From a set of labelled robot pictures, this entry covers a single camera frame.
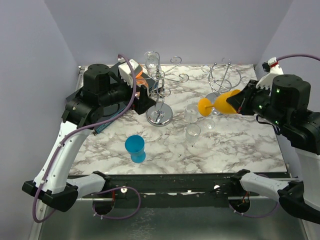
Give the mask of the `orange plastic goblet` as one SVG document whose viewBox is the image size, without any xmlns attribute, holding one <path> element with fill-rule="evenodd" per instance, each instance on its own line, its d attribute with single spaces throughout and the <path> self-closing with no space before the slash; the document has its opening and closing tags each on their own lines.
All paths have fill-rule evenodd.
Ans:
<svg viewBox="0 0 320 240">
<path fill-rule="evenodd" d="M 137 68 L 135 69 L 136 72 L 136 85 L 137 89 L 135 92 L 135 97 L 139 98 L 140 97 L 140 92 L 141 92 L 141 86 L 145 86 L 147 88 L 147 93 L 149 93 L 149 85 L 147 83 L 147 80 L 142 77 L 142 74 L 144 73 L 143 68 L 141 65 L 138 65 Z"/>
</svg>

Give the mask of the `yellow plastic goblet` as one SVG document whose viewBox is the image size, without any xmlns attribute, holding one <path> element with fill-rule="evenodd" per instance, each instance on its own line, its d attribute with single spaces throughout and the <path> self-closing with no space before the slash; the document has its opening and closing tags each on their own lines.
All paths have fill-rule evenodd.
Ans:
<svg viewBox="0 0 320 240">
<path fill-rule="evenodd" d="M 203 117 L 207 117 L 211 114 L 212 108 L 215 108 L 218 112 L 222 114 L 237 114 L 237 111 L 227 102 L 227 99 L 240 92 L 241 91 L 239 89 L 225 92 L 218 96 L 214 103 L 211 103 L 211 101 L 208 98 L 202 98 L 197 104 L 198 112 Z"/>
</svg>

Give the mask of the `clear patterned wine glass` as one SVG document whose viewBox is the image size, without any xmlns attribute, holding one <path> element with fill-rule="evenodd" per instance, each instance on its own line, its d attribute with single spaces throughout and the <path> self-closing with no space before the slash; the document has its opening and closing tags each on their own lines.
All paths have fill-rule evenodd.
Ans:
<svg viewBox="0 0 320 240">
<path fill-rule="evenodd" d="M 144 54 L 145 58 L 145 69 L 147 70 L 147 73 L 149 76 L 152 75 L 153 72 L 157 71 L 159 69 L 159 55 L 155 51 L 147 51 Z"/>
</svg>

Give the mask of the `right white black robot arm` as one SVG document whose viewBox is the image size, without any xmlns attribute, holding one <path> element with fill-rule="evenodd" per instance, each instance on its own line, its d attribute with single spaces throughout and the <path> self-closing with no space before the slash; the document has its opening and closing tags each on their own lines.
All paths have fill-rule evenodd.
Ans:
<svg viewBox="0 0 320 240">
<path fill-rule="evenodd" d="M 236 113 L 257 115 L 278 127 L 295 149 L 301 181 L 278 181 L 243 169 L 230 179 L 230 191 L 241 196 L 257 193 L 278 203 L 291 216 L 315 224 L 320 222 L 320 114 L 308 109 L 311 85 L 294 74 L 273 78 L 270 90 L 258 81 L 226 99 Z"/>
</svg>

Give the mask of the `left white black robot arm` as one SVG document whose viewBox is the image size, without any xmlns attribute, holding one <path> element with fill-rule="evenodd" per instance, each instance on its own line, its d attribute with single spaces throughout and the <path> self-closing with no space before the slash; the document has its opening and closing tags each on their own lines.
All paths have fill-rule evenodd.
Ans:
<svg viewBox="0 0 320 240">
<path fill-rule="evenodd" d="M 91 64 L 83 73 L 83 86 L 69 96 L 62 114 L 60 130 L 50 155 L 39 174 L 26 181 L 22 190 L 60 212 L 68 211 L 76 199 L 96 193 L 104 198 L 110 194 L 110 178 L 100 171 L 85 177 L 69 179 L 70 169 L 80 147 L 100 120 L 106 120 L 105 108 L 121 103 L 139 115 L 145 113 L 155 101 L 149 96 L 149 87 L 137 87 L 138 98 L 131 101 L 134 69 L 137 80 L 147 77 L 143 68 L 133 59 L 130 65 L 117 63 L 109 67 L 102 63 Z"/>
</svg>

